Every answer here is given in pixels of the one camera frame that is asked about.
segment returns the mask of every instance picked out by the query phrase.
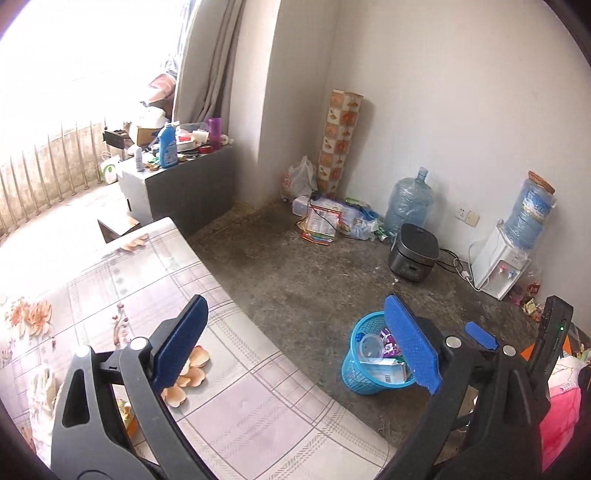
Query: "plastic bag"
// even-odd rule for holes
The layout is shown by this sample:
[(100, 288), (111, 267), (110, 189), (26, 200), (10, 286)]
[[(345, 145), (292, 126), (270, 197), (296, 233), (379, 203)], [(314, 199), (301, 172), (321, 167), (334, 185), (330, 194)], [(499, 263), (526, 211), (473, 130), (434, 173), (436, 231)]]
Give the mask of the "plastic bag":
[(368, 219), (360, 210), (336, 200), (324, 197), (317, 200), (310, 200), (309, 195), (301, 195), (291, 204), (291, 211), (294, 215), (301, 217), (313, 215), (313, 213), (310, 213), (310, 210), (313, 211), (315, 206), (341, 212), (337, 227), (339, 232), (344, 236), (358, 240), (374, 240), (374, 232), (379, 228), (378, 220), (376, 218)]
[(308, 157), (304, 156), (297, 167), (287, 170), (281, 185), (281, 198), (293, 200), (300, 195), (311, 195), (313, 190), (318, 190), (314, 167)]

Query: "small box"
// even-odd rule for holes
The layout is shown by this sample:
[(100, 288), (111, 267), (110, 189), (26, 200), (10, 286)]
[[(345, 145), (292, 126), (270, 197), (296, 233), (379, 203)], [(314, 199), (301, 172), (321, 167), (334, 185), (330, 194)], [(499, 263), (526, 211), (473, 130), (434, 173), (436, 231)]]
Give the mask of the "small box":
[(131, 124), (129, 126), (129, 137), (136, 145), (145, 147), (146, 145), (149, 145), (154, 138), (156, 138), (160, 130), (160, 128), (141, 128), (135, 124)]
[(359, 361), (380, 382), (396, 385), (407, 380), (406, 364), (395, 358), (364, 358)]

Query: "electrical outlet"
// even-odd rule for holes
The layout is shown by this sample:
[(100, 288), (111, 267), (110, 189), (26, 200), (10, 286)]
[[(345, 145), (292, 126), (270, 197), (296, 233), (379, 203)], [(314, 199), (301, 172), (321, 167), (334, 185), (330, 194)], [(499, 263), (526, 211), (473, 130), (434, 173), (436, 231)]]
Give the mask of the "electrical outlet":
[(478, 225), (478, 220), (480, 220), (480, 215), (474, 212), (468, 212), (466, 216), (466, 223), (470, 226)]
[(458, 205), (457, 209), (456, 209), (456, 218), (460, 219), (462, 222), (465, 222), (467, 216), (468, 216), (468, 209), (464, 208), (461, 205)]

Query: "white plastic bag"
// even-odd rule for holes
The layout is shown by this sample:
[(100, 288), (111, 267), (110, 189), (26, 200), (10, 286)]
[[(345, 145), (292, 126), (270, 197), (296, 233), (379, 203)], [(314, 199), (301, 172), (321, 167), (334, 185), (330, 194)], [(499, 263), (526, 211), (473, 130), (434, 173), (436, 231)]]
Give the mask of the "white plastic bag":
[(281, 185), (281, 198), (293, 200), (300, 195), (311, 195), (313, 190), (318, 190), (314, 167), (308, 157), (304, 156), (297, 167), (287, 170)]

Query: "power cord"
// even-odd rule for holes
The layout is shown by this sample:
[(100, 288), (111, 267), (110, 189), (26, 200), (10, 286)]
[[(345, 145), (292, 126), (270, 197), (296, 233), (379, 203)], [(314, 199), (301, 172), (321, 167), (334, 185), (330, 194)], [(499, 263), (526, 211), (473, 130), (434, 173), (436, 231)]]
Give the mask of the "power cord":
[[(470, 259), (470, 250), (478, 242), (480, 242), (480, 240), (477, 240), (476, 242), (472, 242), (471, 245), (468, 247), (468, 261), (462, 260), (460, 257), (457, 256), (456, 253), (452, 252), (451, 250), (448, 250), (447, 248), (440, 248), (439, 250), (441, 252), (445, 252), (445, 253), (452, 256), (453, 262), (452, 262), (452, 264), (449, 264), (449, 263), (444, 262), (443, 260), (437, 260), (436, 263), (442, 269), (444, 269), (450, 273), (457, 273), (458, 275), (460, 275), (460, 278), (462, 280), (466, 280), (474, 290), (482, 291), (481, 288), (476, 288), (476, 286), (474, 285), (474, 273), (472, 273), (472, 260)], [(467, 270), (465, 269), (465, 267), (463, 265), (464, 263), (468, 265)], [(486, 285), (488, 285), (488, 278), (486, 279), (486, 283), (482, 287), (485, 287)]]

